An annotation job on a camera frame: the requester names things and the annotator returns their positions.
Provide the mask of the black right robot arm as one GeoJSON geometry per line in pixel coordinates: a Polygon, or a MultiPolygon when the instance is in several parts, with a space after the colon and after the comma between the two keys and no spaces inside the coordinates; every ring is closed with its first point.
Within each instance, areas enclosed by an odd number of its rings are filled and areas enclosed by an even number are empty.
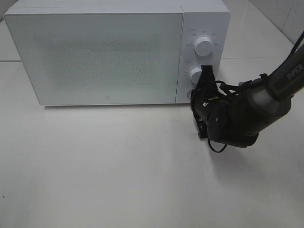
{"type": "Polygon", "coordinates": [[[246,148],[262,130],[288,114],[292,97],[304,87],[303,39],[300,35],[271,74],[238,85],[216,80],[213,67],[202,65],[190,97],[198,137],[225,147],[246,148]]]}

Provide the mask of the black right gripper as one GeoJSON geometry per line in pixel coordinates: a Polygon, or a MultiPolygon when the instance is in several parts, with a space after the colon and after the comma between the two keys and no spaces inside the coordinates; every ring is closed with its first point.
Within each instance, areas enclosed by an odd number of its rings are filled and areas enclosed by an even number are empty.
{"type": "Polygon", "coordinates": [[[201,65],[201,74],[195,89],[192,91],[190,107],[193,115],[197,114],[207,125],[209,140],[231,140],[229,129],[228,107],[231,93],[219,91],[215,81],[213,66],[201,65]]]}

